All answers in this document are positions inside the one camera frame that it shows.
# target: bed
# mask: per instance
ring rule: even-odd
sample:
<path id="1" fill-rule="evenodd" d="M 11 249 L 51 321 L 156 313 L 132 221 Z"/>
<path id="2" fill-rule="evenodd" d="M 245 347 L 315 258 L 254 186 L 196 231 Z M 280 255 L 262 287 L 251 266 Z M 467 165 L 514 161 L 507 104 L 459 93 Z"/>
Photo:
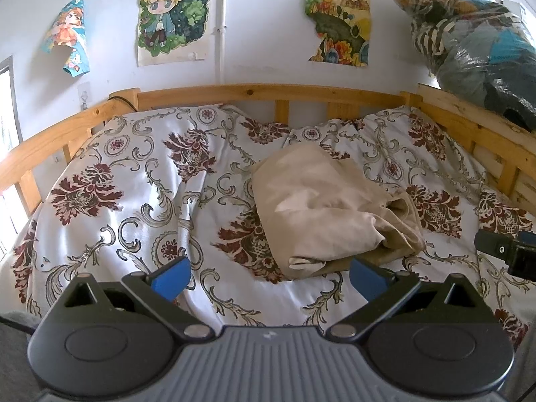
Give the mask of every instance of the bed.
<path id="1" fill-rule="evenodd" d="M 274 101 L 274 122 L 248 117 L 231 105 L 238 101 Z M 327 103 L 326 122 L 290 128 L 293 101 Z M 361 116 L 367 107 L 381 111 Z M 0 163 L 0 191 L 15 185 L 29 215 L 0 262 L 0 311 L 44 316 L 79 272 L 114 281 L 186 255 L 192 278 L 175 302 L 216 330 L 325 329 L 366 300 L 346 272 L 286 280 L 250 185 L 251 165 L 301 142 L 352 158 L 368 179 L 413 198 L 427 249 L 386 267 L 430 281 L 463 273 L 521 342 L 536 315 L 536 287 L 477 253 L 473 239 L 479 228 L 534 229 L 536 138 L 426 85 L 400 95 L 273 84 L 112 93 Z M 31 171 L 59 149 L 68 166 L 41 201 Z"/>

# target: plastic bag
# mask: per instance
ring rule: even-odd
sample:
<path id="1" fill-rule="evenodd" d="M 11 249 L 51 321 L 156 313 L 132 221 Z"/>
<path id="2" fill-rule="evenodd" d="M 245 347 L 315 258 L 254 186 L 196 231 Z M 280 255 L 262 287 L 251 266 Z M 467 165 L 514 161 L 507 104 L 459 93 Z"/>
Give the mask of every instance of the plastic bag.
<path id="1" fill-rule="evenodd" d="M 536 49 L 495 0 L 395 0 L 441 89 L 536 130 Z"/>

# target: wall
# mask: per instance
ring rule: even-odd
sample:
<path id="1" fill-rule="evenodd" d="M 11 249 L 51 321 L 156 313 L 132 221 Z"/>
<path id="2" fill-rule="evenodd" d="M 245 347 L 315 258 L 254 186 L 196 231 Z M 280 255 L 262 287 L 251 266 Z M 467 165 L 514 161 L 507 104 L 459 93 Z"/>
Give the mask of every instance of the wall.
<path id="1" fill-rule="evenodd" d="M 318 38 L 304 14 L 304 0 L 218 0 L 216 25 L 207 60 L 137 67 L 137 0 L 85 0 L 91 72 L 73 79 L 62 67 L 68 49 L 48 55 L 41 42 L 58 11 L 70 0 L 0 0 L 0 61 L 13 55 L 15 93 L 24 139 L 79 111 L 78 85 L 89 82 L 93 102 L 110 92 L 215 83 L 297 83 L 371 89 L 396 93 L 414 90 L 430 77 L 411 46 L 409 18 L 392 0 L 371 0 L 372 37 L 366 68 L 313 63 Z M 269 119 L 270 105 L 247 107 Z M 308 114 L 293 118 L 322 120 L 311 104 L 293 104 Z M 64 163 L 47 161 L 36 169 L 45 196 Z"/>

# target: wooden bed rail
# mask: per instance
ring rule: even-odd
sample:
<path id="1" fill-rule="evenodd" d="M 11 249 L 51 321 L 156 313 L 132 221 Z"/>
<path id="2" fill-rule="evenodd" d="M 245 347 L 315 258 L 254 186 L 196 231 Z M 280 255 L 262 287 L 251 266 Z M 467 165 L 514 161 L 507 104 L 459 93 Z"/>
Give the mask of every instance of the wooden bed rail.
<path id="1" fill-rule="evenodd" d="M 166 107 L 274 101 L 275 121 L 288 123 L 290 101 L 327 103 L 328 119 L 355 119 L 361 106 L 384 109 L 418 107 L 487 169 L 492 185 L 518 206 L 536 215 L 536 137 L 492 112 L 426 85 L 417 94 L 292 84 L 234 84 L 140 92 L 114 92 L 108 101 L 43 130 L 10 151 L 0 163 L 0 192 L 15 184 L 28 214 L 41 202 L 32 169 L 62 149 L 67 164 L 91 136 L 91 129 L 114 116 Z"/>

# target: bed sheet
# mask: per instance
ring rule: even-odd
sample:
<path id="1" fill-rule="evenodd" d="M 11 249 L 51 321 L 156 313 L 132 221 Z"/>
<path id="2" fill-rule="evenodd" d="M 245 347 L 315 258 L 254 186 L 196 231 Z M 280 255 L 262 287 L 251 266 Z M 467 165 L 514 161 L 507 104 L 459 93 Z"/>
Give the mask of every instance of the bed sheet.
<path id="1" fill-rule="evenodd" d="M 484 168 L 417 109 L 291 129 L 233 106 L 170 108 L 116 117 L 69 164 L 0 263 L 0 311 L 44 316 L 69 281 L 153 272 L 179 255 L 192 265 L 176 303 L 222 325 L 320 325 L 366 303 L 348 273 L 286 280 L 255 210 L 249 167 L 292 143 L 352 158 L 369 180 L 414 199 L 427 249 L 386 267 L 423 280 L 465 274 L 521 342 L 536 288 L 477 254 L 479 228 L 515 234 L 534 219 L 486 185 Z"/>

